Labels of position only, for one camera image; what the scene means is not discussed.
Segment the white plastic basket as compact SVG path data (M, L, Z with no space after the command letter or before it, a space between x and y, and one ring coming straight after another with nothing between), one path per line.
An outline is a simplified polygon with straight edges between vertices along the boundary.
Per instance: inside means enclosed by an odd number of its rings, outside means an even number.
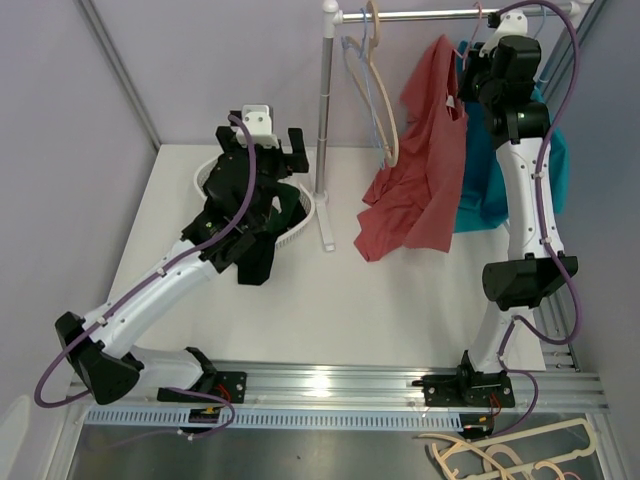
M209 178L210 173L214 170L217 164L215 158L210 158L201 164L193 175L193 185L197 194L203 199L206 199L204 184ZM296 238L298 238L306 228L306 226L313 219L316 212L316 205L312 193L307 188L308 175L294 173L292 176L287 177L284 183L295 187L298 190L298 206L299 209L291 216L291 225L282 233L276 243L275 248L281 249L290 244Z

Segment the beige spare hangers pile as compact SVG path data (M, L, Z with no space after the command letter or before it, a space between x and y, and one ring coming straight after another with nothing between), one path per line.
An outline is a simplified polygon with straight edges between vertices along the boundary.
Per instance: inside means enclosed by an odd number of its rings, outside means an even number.
M586 445L553 456L525 462L511 446L520 440L531 440L560 431L580 428L586 435ZM564 420L496 438L468 441L441 433L422 433L416 440L429 440L426 454L435 463L445 479L535 479L537 474L549 473L553 479L580 479L580 476L564 469L564 465L587 458L597 450L598 439L591 423L582 418ZM455 455L470 453L481 461L482 471L462 475L450 465Z

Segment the pink t shirt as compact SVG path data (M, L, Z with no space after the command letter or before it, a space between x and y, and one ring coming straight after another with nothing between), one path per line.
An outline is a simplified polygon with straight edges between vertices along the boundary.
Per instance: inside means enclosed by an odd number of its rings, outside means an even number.
M451 248L466 161L467 115L457 97L457 51L442 35L423 53L400 100L407 127L398 161L380 170L358 214L354 245L367 262L405 247Z

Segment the black t shirt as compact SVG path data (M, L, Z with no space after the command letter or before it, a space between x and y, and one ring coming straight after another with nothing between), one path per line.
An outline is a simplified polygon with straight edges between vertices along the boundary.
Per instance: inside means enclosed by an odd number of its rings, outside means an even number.
M277 239L278 231L271 222L242 234L235 260L239 285L261 286L270 278Z

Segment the pink wire hanger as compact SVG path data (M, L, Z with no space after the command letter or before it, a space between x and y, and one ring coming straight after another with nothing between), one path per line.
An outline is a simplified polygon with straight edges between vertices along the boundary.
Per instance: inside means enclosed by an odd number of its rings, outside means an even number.
M477 19L475 20L474 29L470 37L466 40L463 40L455 50L455 55L457 56L457 59L459 60L459 63L460 63L460 67L462 69L464 69L466 66L466 62L469 57L471 47L477 37L477 34L479 32L479 29L482 23L482 19L483 19L484 7L482 2L475 1L473 6L477 13Z

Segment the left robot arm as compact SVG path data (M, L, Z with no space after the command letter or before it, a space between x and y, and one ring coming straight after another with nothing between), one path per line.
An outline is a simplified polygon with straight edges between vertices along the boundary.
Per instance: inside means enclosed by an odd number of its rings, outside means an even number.
M129 292L56 321L65 357L97 404L137 387L157 389L164 402L203 401L215 393L231 398L227 377L198 348L167 352L135 343L183 296L231 266L238 284L263 285L279 238L305 220L302 192L287 181L309 170L302 130L289 129L289 153L259 138L244 145L242 132L217 128L222 152L205 179L203 209L159 264Z

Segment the aluminium rail base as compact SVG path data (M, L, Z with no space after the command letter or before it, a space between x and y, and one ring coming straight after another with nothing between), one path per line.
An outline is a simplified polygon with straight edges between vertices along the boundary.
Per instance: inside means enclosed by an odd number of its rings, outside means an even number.
M247 374L245 408L436 411L412 382L446 368L332 366L216 360L222 371ZM595 373L572 370L535 372L539 386L536 413L607 413L609 402Z

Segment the metal clothes rack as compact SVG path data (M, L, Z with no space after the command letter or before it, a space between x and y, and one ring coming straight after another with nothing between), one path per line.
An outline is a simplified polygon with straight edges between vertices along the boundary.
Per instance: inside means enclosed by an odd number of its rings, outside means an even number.
M595 21L607 5L605 1L564 1L558 8L565 12L576 28L576 42L581 44L588 38ZM458 8L436 8L408 11L387 11L379 14L382 22L419 22L472 19L481 20L498 12L496 8L479 6ZM318 134L316 142L315 172L313 175L313 195L315 213L318 219L322 245L329 253L336 250L327 204L329 194L326 189L326 159L328 146L329 111L333 66L333 48L338 27L346 24L363 23L362 13L345 13L337 1L322 3L322 51L320 63L320 96L318 114ZM561 76L567 71L570 60L570 40L561 35L543 69L542 93L550 99Z

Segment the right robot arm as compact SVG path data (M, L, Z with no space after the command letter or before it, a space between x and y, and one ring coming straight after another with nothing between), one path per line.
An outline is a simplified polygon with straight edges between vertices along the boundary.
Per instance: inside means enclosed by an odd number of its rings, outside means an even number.
M466 405L478 406L490 396L513 405L511 382L502 366L505 335L578 269L555 225L550 146L544 141L551 121L547 106L532 97L540 59L536 40L507 34L471 50L460 82L460 98L483 109L510 222L506 260L489 263L482 272L489 303L480 332L450 382Z

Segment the green and grey raglan shirt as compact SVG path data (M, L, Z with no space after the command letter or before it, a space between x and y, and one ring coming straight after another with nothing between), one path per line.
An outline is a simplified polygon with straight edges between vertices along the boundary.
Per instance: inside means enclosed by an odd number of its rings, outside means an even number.
M277 185L264 228L265 233L278 237L292 230L306 218L300 195L300 190L295 186L286 183Z

